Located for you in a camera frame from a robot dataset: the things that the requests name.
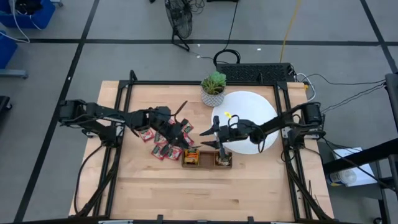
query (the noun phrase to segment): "white plate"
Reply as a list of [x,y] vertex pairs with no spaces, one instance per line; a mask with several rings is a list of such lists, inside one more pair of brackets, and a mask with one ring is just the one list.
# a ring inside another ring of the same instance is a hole
[[[264,97],[249,91],[236,91],[225,96],[221,105],[214,107],[211,114],[211,123],[213,124],[213,117],[220,118],[220,126],[228,125],[228,117],[225,112],[231,115],[238,115],[240,119],[248,119],[257,125],[262,125],[265,122],[277,116],[275,109]],[[237,122],[236,118],[232,118],[230,124]],[[278,131],[270,134],[266,138],[266,145],[264,150],[268,149],[278,137]],[[241,154],[257,154],[259,153],[257,144],[253,144],[249,138],[243,141],[227,142],[223,144],[224,147]]]

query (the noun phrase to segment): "gray floor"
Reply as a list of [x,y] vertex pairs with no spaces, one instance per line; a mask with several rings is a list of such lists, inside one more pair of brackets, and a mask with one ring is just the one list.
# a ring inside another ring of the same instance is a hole
[[[94,0],[63,0],[47,29],[30,30],[33,39],[79,39]],[[385,41],[398,42],[395,0],[367,0]],[[293,0],[240,0],[231,39],[282,40],[293,13]],[[193,18],[189,39],[227,39],[234,4],[212,2]],[[6,29],[16,37],[17,30]],[[171,28],[164,1],[99,0],[88,39],[164,40]],[[365,41],[377,37],[359,0],[303,0],[289,40]],[[19,44],[8,68],[26,69],[26,80],[0,79],[0,95],[14,103],[0,134],[0,223],[13,221],[43,143],[45,133],[78,44]],[[212,57],[223,44],[191,45],[192,51]],[[277,62],[280,45],[230,45],[242,63]],[[389,47],[398,60],[398,47]],[[284,61],[297,72],[320,73],[331,82],[371,82],[391,68],[381,46],[288,45]],[[234,62],[229,55],[220,60]],[[127,79],[133,69],[140,80],[201,80],[215,68],[170,44],[85,44],[67,99],[96,101],[103,80]],[[336,86],[312,77],[317,101],[323,108],[369,86]],[[327,138],[339,144],[377,145],[397,137],[384,89],[327,112]],[[85,137],[79,131],[57,127],[25,221],[66,217],[70,208]],[[335,217],[341,221],[371,223],[379,216],[377,201],[330,188]],[[396,199],[390,202],[397,208]]]

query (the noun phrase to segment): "blue bin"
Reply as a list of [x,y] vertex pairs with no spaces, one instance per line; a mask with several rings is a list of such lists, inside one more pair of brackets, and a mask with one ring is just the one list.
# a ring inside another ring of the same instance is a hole
[[[46,28],[50,22],[52,14],[55,11],[55,6],[51,3],[50,0],[33,1],[40,1],[43,9],[35,12],[35,14],[32,15],[32,18],[30,18],[29,15],[19,15],[16,12],[16,19],[21,29],[37,29],[34,24],[36,24],[37,27],[40,29]],[[17,28],[8,0],[0,0],[0,11],[8,13],[2,14],[0,12],[0,22],[8,28]]]
[[10,61],[12,55],[17,50],[18,45],[14,40],[0,34],[0,69],[4,69]]

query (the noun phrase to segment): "black fan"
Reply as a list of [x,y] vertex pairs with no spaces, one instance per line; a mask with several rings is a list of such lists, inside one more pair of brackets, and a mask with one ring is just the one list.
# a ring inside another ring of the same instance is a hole
[[[173,27],[172,43],[189,51],[189,46],[184,39],[192,33],[192,12],[187,0],[165,0],[167,17]],[[174,36],[179,37],[185,46],[176,44]]]

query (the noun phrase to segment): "white pot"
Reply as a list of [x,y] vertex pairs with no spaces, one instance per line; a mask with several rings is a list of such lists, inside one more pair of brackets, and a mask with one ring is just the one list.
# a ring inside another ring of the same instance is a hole
[[225,96],[225,88],[222,93],[220,93],[219,95],[211,95],[208,94],[202,87],[202,85],[200,85],[201,88],[201,100],[204,104],[206,104],[207,106],[219,106],[220,104],[223,103],[224,100],[224,96]]

